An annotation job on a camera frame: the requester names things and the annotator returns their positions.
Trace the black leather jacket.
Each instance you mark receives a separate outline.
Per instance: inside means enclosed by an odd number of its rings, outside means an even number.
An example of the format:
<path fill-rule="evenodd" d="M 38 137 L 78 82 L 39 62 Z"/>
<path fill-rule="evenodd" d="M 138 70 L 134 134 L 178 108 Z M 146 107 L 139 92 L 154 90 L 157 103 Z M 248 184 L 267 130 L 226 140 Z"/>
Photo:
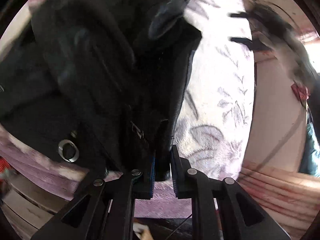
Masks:
<path fill-rule="evenodd" d="M 1 125 L 99 175 L 169 152 L 201 33 L 190 0 L 45 0 L 1 62 Z"/>

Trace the teal hanging garment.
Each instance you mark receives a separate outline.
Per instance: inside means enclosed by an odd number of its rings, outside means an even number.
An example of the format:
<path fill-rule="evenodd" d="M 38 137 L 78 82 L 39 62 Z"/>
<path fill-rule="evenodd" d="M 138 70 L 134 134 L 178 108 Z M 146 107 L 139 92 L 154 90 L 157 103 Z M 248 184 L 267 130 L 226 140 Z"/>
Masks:
<path fill-rule="evenodd" d="M 319 143 L 309 109 L 307 112 L 306 139 L 299 172 L 319 178 Z"/>

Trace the red hanging cloth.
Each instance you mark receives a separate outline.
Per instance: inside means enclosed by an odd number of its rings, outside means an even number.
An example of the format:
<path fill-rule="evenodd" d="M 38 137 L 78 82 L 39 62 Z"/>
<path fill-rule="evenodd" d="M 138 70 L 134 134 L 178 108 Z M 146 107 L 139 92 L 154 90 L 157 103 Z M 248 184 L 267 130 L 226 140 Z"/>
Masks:
<path fill-rule="evenodd" d="M 298 101 L 306 101 L 309 98 L 309 91 L 305 86 L 299 86 L 296 83 L 291 85 L 291 89 Z"/>

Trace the floral plush bed blanket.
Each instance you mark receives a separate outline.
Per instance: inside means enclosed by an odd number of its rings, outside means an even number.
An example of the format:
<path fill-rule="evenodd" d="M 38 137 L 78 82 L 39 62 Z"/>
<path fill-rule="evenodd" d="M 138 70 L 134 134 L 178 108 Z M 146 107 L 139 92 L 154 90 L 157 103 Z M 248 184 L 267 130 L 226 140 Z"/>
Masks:
<path fill-rule="evenodd" d="M 44 1 L 33 1 L 31 18 Z M 253 54 L 229 41 L 235 34 L 250 35 L 246 20 L 228 17 L 230 11 L 243 7 L 241 0 L 190 0 L 183 14 L 200 31 L 201 40 L 193 55 L 172 146 L 176 145 L 180 156 L 187 158 L 194 168 L 213 179 L 239 176 L 252 122 Z M 7 46 L 3 59 L 15 40 Z M 86 176 L 97 174 L 76 165 L 71 158 L 62 161 L 48 158 L 15 138 L 2 125 L 1 157 L 39 187 L 68 200 L 84 184 Z M 114 178 L 119 173 L 107 170 L 97 175 Z M 158 176 L 156 170 L 155 175 L 153 198 L 136 202 L 136 217 L 189 215 L 191 203 L 174 197 L 170 166 L 165 176 Z"/>

